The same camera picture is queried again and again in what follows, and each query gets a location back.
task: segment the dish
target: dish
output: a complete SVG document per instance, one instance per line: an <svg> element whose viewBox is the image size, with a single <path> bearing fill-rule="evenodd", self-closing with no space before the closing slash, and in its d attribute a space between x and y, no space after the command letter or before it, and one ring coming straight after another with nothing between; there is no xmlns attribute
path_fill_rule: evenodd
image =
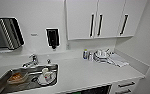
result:
<svg viewBox="0 0 150 94"><path fill-rule="evenodd" d="M27 80L28 78L28 73L14 73L8 80L8 84L18 84L18 83L23 83Z"/></svg>

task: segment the paper towel dispenser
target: paper towel dispenser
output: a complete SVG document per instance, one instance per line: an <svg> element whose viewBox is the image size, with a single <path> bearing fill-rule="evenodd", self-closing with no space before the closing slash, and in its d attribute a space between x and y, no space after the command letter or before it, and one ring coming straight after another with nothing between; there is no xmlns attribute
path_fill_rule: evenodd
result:
<svg viewBox="0 0 150 94"><path fill-rule="evenodd" d="M0 48L14 50L24 44L15 18L0 18Z"/></svg>

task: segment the white cabinet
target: white cabinet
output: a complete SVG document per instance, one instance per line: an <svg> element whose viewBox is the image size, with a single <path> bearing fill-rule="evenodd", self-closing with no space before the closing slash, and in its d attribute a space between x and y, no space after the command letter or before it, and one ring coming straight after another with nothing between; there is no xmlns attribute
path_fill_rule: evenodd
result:
<svg viewBox="0 0 150 94"><path fill-rule="evenodd" d="M93 35L97 0L66 0L68 39L90 39Z"/></svg>
<svg viewBox="0 0 150 94"><path fill-rule="evenodd" d="M114 82L109 94L133 94L138 82L139 78Z"/></svg>
<svg viewBox="0 0 150 94"><path fill-rule="evenodd" d="M116 37L125 0L66 0L68 39Z"/></svg>
<svg viewBox="0 0 150 94"><path fill-rule="evenodd" d="M66 0L68 40L134 36L147 0Z"/></svg>
<svg viewBox="0 0 150 94"><path fill-rule="evenodd" d="M94 38L116 37L124 3L125 0L99 0Z"/></svg>
<svg viewBox="0 0 150 94"><path fill-rule="evenodd" d="M126 0L117 37L134 36L147 0Z"/></svg>

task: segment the kitchen counter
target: kitchen counter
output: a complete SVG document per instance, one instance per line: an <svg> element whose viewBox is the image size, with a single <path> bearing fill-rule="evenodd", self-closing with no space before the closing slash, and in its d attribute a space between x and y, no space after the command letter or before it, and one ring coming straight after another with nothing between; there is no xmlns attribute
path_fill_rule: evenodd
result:
<svg viewBox="0 0 150 94"><path fill-rule="evenodd" d="M109 85L113 82L132 78L144 78L145 75L130 65L117 67L108 63L98 63L82 58L55 60L52 63L59 65L57 83L54 86L30 89L13 94L55 94L71 91L80 91ZM21 65L0 67L0 77L11 68Z"/></svg>

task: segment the lower cabinet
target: lower cabinet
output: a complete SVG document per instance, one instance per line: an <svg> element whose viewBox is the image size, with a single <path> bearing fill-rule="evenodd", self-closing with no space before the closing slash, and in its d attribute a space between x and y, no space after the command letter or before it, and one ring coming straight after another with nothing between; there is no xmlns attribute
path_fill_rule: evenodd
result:
<svg viewBox="0 0 150 94"><path fill-rule="evenodd" d="M67 93L67 94L109 94L111 85L106 85L102 87L96 87L92 89L82 90L78 92L73 93Z"/></svg>
<svg viewBox="0 0 150 94"><path fill-rule="evenodd" d="M133 94L139 78L114 82L111 85L96 87L64 94Z"/></svg>
<svg viewBox="0 0 150 94"><path fill-rule="evenodd" d="M112 83L109 94L133 94L138 84L139 78L123 80Z"/></svg>

